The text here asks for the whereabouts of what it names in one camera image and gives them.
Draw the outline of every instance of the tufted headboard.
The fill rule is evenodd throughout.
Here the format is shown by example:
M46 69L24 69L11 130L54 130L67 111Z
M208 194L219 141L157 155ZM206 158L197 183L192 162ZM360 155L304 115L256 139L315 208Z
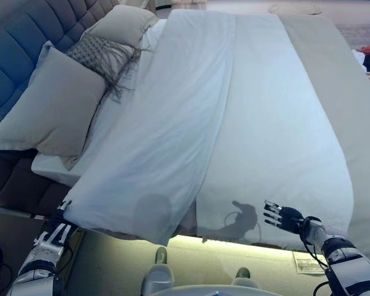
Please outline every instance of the tufted headboard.
M0 27L0 121L27 87L42 45L65 51L118 0L30 0Z

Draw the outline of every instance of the pillow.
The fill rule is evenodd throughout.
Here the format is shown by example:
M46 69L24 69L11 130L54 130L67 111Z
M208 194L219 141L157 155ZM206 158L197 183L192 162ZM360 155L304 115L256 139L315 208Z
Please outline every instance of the pillow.
M85 32L116 43L137 47L145 31L158 20L151 11L117 5Z
M69 57L100 74L107 92L116 90L117 98L120 97L119 78L133 54L134 49L129 46L88 33L66 52Z
M102 77L45 44L29 86L0 122L0 150L35 148L71 167L104 91Z

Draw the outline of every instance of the bedding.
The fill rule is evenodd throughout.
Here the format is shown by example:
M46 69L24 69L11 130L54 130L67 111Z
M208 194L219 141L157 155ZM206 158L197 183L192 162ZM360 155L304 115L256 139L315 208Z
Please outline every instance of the bedding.
M104 78L107 94L115 91L117 96L121 91L118 80L133 54L129 46L88 33L66 51L66 55Z
M166 244L199 191L226 105L236 20L173 15L131 108L66 197L66 220Z
M280 19L235 18L228 103L196 196L197 233L302 249L298 235L263 222L265 199L346 231L353 193L345 157ZM271 77L279 79L272 85Z
M117 0L33 0L10 17L1 18L0 11L0 121L26 90L43 44L50 40L66 51L116 4ZM34 174L30 167L35 155L36 150L0 151L0 207L49 216L70 190Z
M146 30L157 22L156 15L148 10L117 5L85 32L136 47Z
M84 151L74 167L71 170L67 170L58 156L40 153L35 157L31 165L31 170L34 173L71 187L74 186L97 154L117 118L121 117L127 108L130 107L134 96L133 90L144 76L152 60L153 51L165 24L166 20L159 20L143 35L139 47L148 48L149 51L142 51L139 61L132 62L127 71L122 74L119 85L124 90L121 93L120 104L116 103L119 99L116 92L111 93L108 98L102 101L92 121Z
M370 258L370 82L348 44L328 19L300 15L282 15L279 18L343 150L354 195L348 235ZM143 52L141 60L143 57L150 60L153 55L153 52ZM149 62L140 63L141 67L148 68ZM141 73L139 79L146 74L145 71ZM271 76L271 85L277 79L280 77ZM287 206L296 207L297 203ZM195 216L194 202L179 225L180 233L196 235L198 225ZM229 216L226 222L230 224L235 217L237 213ZM257 225L252 231L258 231ZM117 232L111 235L120 236Z
M247 36L253 37L244 46ZM262 51L265 46L274 48L272 42L281 54L266 63L271 52ZM252 60L249 67L241 67L249 52L258 57L259 64ZM228 63L230 67L222 68ZM288 77L298 79L283 79L269 92L263 82L272 70L281 76L286 70ZM156 85L166 86L163 93ZM147 95L148 100L138 102ZM222 227L221 232L215 231L217 237L240 239L225 237L225 231L236 235L233 226L219 224L233 212L231 202L254 206L260 216L264 199L270 198L285 203L296 200L303 210L324 204L318 213L325 221L347 229L353 197L345 159L277 16L176 10L133 100L132 108L118 119L96 159L66 197L72 201L66 219L84 228L166 244L196 198L199 234L211 237L203 229ZM228 128L227 122L235 125ZM223 148L222 143L233 147ZM263 198L252 197L258 194ZM326 208L345 202L335 217L326 213ZM274 242L289 249L301 246L297 237L260 227L261 236L250 236L248 241Z
M35 148L63 157L71 167L81 154L105 84L49 41L44 47L27 89L0 122L0 150Z

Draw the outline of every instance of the white sheet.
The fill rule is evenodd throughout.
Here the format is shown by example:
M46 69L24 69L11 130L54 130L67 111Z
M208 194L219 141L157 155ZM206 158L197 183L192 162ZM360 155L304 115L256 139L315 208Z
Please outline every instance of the white sheet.
M237 16L235 48L197 196L198 234L302 249L298 235L263 222L265 199L346 231L353 193L345 158L283 24L276 15Z
M166 244L203 181L228 95L235 18L175 10L131 107L66 196L87 229Z
M145 32L141 40L141 48L148 49L149 51L143 51L140 61L134 64L129 72L121 77L119 81L121 85L130 89L136 87L138 81L142 78L149 66L153 50L156 48L157 41L162 34L165 24L166 20L159 20ZM101 144L107 137L117 118L120 117L123 112L126 112L127 105L132 100L133 96L133 91L123 91L121 104L114 102L111 97L105 99L92 122L91 130L86 140L86 148L77 164L70 171L66 170L58 156L45 154L38 154L35 157L31 165L31 170L38 175L59 183L70 187L74 186L96 156Z

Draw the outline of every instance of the black wire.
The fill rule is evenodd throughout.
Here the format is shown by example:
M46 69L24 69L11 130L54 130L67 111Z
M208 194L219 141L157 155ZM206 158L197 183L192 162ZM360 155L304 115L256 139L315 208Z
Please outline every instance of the black wire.
M314 255L315 255L315 258L318 258L318 256L316 255L315 246L313 246L313 247L314 247ZM326 268L327 268L327 265L325 263L323 263L322 261L320 261L319 259L317 259L317 262L318 262L319 266L323 269L323 271L325 271Z
M67 246L66 247L66 253L67 253L67 251L70 251L70 257L68 258L66 264L64 264L63 267L58 272L56 272L56 274L60 274L70 264L71 260L73 259L74 252L73 252L72 248Z
M12 284L12 280L14 279L14 274L12 272L11 267L9 265L5 264L5 263L1 263L1 266L5 266L8 269L8 271L10 272L10 280L4 288L0 289L0 293L3 292L4 290L8 289Z
M317 262L318 264L320 265L320 267L325 270L323 268L323 266L325 268L327 268L327 265L325 263L323 263L316 255L314 255L311 250L308 248L307 246L307 241L306 241L306 236L305 236L305 229L306 229L306 225L313 219L313 217L306 217L303 221L303 226L300 230L300 239L302 240L303 244L304 244L304 247L306 248L307 252L311 255L311 257L313 257Z
M318 293L318 290L319 290L320 288L322 288L323 286L327 285L328 283L329 283L329 282L323 282L323 283L319 284L318 286L316 286L316 287L315 287L315 289L314 289L313 296L316 296L316 294Z

